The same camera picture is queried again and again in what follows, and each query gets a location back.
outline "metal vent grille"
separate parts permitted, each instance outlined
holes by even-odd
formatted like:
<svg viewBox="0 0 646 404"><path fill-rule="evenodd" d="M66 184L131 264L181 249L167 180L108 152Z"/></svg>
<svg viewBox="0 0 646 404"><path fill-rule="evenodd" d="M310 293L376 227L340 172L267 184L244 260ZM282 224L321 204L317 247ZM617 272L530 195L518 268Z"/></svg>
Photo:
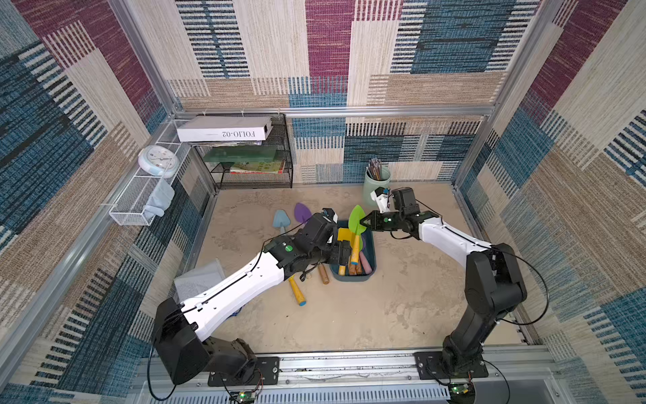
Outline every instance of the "metal vent grille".
<svg viewBox="0 0 646 404"><path fill-rule="evenodd" d="M446 402L448 389L439 385L392 385L325 388L265 389L258 404L341 404L341 403L410 403ZM151 399L150 404L158 401ZM175 393L170 404L229 404L225 392Z"/></svg>

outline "wooden handle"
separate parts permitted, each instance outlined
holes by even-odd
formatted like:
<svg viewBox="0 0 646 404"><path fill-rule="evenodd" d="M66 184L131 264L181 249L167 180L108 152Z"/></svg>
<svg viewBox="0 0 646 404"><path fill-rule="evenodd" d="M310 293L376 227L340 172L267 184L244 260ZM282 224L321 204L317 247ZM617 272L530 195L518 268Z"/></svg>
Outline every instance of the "wooden handle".
<svg viewBox="0 0 646 404"><path fill-rule="evenodd" d="M291 285L291 290L294 292L294 297L296 297L296 301L298 302L298 305L305 306L305 304L307 303L307 300L305 300L305 296L303 296L303 292L300 291L300 289L298 288L298 285L296 284L296 281L294 281L294 276L289 278L289 284Z"/></svg>
<svg viewBox="0 0 646 404"><path fill-rule="evenodd" d="M318 273L321 275L321 281L323 281L323 284L327 285L329 283L329 278L328 278L328 273L325 271L325 266L323 264L318 265Z"/></svg>
<svg viewBox="0 0 646 404"><path fill-rule="evenodd" d="M355 234L352 238L352 256L350 257L350 263L359 263L359 251L361 251L361 235Z"/></svg>

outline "book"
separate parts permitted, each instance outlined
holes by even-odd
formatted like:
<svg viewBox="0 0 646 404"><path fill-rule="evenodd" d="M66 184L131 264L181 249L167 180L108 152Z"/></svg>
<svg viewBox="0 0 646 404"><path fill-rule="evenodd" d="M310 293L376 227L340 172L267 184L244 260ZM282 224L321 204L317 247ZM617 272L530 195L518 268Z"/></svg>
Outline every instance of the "book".
<svg viewBox="0 0 646 404"><path fill-rule="evenodd" d="M277 162L241 162L231 166L230 172L235 174L282 174L285 161Z"/></svg>
<svg viewBox="0 0 646 404"><path fill-rule="evenodd" d="M270 132L268 116L196 116L177 128L181 142L265 140Z"/></svg>
<svg viewBox="0 0 646 404"><path fill-rule="evenodd" d="M209 163L260 163L272 162L276 156L276 146L233 146L214 147L202 157Z"/></svg>

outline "white paper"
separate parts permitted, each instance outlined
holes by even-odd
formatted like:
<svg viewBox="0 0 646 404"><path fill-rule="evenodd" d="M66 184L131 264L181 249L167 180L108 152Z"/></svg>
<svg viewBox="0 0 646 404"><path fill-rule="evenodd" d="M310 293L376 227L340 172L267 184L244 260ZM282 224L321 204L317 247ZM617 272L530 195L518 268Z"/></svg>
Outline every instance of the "white paper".
<svg viewBox="0 0 646 404"><path fill-rule="evenodd" d="M194 297L211 289L225 279L224 270L218 259L175 278L179 301Z"/></svg>

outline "white box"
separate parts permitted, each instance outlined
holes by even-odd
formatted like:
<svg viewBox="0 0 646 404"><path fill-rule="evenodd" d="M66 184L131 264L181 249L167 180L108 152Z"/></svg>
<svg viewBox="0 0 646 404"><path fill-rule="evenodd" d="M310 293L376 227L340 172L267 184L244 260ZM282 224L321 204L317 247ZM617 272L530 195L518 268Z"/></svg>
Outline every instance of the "white box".
<svg viewBox="0 0 646 404"><path fill-rule="evenodd" d="M244 142L265 140L268 116L198 116L177 128L181 142Z"/></svg>

